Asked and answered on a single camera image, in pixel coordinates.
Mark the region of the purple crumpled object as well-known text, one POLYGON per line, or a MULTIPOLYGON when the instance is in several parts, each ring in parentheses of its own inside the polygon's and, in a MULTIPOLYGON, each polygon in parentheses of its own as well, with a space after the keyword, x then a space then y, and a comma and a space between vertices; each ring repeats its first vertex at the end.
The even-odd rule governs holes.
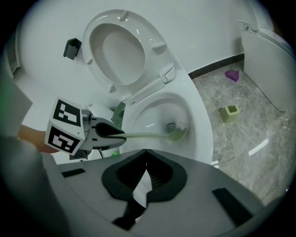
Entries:
POLYGON ((240 78, 240 71, 239 70, 228 70, 225 72, 225 76, 235 82, 237 82, 240 78))

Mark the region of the green small cup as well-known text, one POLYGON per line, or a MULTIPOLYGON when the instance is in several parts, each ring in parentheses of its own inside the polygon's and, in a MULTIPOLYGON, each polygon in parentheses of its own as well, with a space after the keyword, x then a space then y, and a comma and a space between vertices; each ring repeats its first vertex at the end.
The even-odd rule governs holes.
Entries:
POLYGON ((239 116, 239 107, 235 105, 225 106, 220 109, 220 115, 224 123, 231 123, 239 116))

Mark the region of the pale green toilet brush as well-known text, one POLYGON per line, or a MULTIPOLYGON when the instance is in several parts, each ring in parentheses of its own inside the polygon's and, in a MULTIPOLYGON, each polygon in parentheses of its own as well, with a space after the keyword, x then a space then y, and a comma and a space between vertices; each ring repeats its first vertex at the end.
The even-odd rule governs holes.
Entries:
POLYGON ((171 145, 183 137, 186 136, 188 131, 188 126, 183 122, 169 123, 166 125, 167 133, 154 133, 154 132, 142 132, 142 133, 125 133, 124 138, 136 138, 136 137, 147 137, 147 138, 162 138, 171 145))

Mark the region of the black wall-mounted holder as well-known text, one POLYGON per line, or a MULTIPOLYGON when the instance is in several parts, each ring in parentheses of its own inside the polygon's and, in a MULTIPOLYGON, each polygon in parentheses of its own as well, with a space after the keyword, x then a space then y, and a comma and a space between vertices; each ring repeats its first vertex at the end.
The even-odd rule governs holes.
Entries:
POLYGON ((82 45, 82 42, 80 40, 76 38, 69 39, 66 42, 63 56, 71 60, 74 60, 78 55, 81 45, 82 45))

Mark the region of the grey mesh waste bin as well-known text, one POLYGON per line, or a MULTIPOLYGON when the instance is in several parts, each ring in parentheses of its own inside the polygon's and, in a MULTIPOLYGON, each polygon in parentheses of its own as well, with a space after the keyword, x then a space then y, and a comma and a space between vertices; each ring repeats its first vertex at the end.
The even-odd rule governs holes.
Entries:
POLYGON ((112 122, 120 129, 122 128, 125 107, 126 107, 126 104, 123 102, 120 102, 119 105, 117 106, 117 108, 115 109, 113 116, 111 118, 112 122))

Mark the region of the person's left forearm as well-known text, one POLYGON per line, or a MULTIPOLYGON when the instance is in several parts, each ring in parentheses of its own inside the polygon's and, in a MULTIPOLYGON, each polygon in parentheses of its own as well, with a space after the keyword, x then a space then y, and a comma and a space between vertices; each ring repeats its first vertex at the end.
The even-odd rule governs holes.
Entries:
POLYGON ((45 152, 49 154, 57 153, 59 150, 56 150, 45 144, 45 135, 45 131, 35 130, 25 125, 21 125, 18 131, 18 138, 35 145, 39 152, 45 152))

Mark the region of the white elongated toilet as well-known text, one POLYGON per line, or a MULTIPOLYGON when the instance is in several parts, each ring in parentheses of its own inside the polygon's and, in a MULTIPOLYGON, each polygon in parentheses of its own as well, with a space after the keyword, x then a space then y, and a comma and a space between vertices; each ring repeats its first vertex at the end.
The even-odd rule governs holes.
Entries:
POLYGON ((129 138, 121 153, 155 149, 211 164, 213 133, 204 102, 159 31, 142 16, 113 9, 95 16, 82 39, 85 63, 98 84, 125 104, 125 133, 185 135, 169 142, 129 138))

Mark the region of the white smart toilet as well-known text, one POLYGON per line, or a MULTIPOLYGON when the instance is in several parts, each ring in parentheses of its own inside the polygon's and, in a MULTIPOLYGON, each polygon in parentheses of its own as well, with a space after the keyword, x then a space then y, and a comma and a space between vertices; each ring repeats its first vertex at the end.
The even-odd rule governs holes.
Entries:
POLYGON ((296 55, 267 16, 241 23, 244 73, 282 112, 296 112, 296 55))

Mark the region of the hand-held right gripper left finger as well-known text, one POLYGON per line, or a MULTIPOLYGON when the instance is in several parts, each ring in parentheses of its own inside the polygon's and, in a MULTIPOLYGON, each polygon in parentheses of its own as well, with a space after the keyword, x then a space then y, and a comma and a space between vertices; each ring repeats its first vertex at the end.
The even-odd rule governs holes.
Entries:
POLYGON ((145 231, 147 151, 58 165, 57 197, 66 231, 145 231))

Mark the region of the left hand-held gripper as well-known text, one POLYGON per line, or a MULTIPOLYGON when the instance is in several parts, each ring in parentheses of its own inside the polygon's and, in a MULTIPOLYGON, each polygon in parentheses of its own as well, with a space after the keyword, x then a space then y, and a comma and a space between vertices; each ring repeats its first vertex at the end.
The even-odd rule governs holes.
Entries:
MULTIPOLYGON (((57 97, 51 110, 45 135, 45 144, 74 156, 86 141, 90 123, 98 136, 124 134, 114 123, 104 118, 92 118, 93 114, 82 106, 57 97)), ((109 150, 120 147, 125 138, 92 138, 90 150, 109 150)))

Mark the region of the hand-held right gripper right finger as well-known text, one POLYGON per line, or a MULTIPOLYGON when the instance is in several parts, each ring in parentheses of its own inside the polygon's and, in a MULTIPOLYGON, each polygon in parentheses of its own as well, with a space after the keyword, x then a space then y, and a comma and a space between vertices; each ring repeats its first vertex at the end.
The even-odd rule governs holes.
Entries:
POLYGON ((244 237, 270 216, 263 203, 239 182, 209 164, 166 152, 167 158, 187 172, 183 189, 170 201, 152 202, 136 224, 144 237, 244 237))

